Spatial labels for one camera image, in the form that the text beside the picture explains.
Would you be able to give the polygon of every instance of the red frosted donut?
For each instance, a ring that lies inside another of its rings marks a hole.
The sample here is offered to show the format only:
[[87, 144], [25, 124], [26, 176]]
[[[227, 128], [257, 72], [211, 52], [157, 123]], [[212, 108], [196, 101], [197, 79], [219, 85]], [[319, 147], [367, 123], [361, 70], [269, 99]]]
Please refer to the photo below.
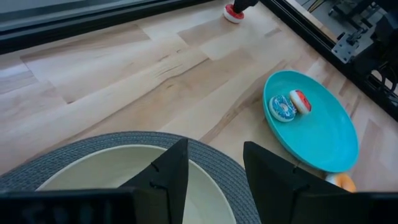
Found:
[[311, 112], [312, 106], [302, 91], [292, 90], [290, 91], [289, 96], [298, 112], [302, 114], [309, 114], [309, 112]]

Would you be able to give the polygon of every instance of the blue frosted donut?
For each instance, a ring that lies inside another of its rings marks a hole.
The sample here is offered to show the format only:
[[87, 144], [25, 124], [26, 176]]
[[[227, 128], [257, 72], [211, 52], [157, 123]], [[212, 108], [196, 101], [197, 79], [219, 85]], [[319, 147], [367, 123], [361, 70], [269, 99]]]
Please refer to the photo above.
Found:
[[269, 111], [278, 121], [288, 122], [294, 119], [296, 115], [296, 107], [292, 101], [282, 95], [277, 95], [269, 101]]

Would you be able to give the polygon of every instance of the donut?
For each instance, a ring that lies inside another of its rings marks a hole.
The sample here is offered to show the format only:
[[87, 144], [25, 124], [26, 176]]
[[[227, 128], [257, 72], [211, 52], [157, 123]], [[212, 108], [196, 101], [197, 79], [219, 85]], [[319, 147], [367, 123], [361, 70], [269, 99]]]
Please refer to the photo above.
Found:
[[298, 112], [302, 114], [309, 114], [309, 112], [311, 112], [312, 106], [302, 91], [292, 90], [290, 91], [289, 96]]
[[349, 192], [356, 191], [354, 181], [347, 174], [329, 174], [326, 176], [326, 181]]
[[269, 101], [269, 111], [275, 119], [281, 122], [289, 122], [296, 115], [296, 108], [292, 101], [282, 95], [274, 96]]
[[227, 19], [228, 21], [238, 24], [240, 22], [242, 22], [243, 18], [244, 18], [244, 14], [243, 12], [240, 13], [236, 13], [234, 12], [234, 5], [233, 4], [228, 4], [224, 7], [224, 17], [225, 19]]

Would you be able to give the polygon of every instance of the red and white object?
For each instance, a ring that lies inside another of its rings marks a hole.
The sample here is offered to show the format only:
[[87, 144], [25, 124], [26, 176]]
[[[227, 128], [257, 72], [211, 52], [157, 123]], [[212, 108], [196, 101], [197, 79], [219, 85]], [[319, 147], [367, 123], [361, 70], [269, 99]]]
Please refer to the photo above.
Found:
[[243, 12], [241, 13], [234, 12], [233, 4], [228, 4], [225, 6], [223, 15], [227, 20], [235, 24], [242, 22], [242, 20], [244, 19]]
[[290, 91], [289, 96], [298, 112], [302, 114], [309, 114], [311, 112], [312, 106], [302, 91], [292, 90]]

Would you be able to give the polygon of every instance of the orange toy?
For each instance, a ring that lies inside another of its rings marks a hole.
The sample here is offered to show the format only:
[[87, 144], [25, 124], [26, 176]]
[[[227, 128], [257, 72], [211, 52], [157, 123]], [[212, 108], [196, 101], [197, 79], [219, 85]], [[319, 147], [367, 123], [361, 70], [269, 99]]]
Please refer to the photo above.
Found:
[[353, 193], [356, 191], [356, 186], [354, 184], [354, 181], [349, 177], [349, 175], [345, 173], [329, 174], [326, 177], [326, 181], [338, 187], [341, 187], [342, 189], [345, 189], [349, 192]]

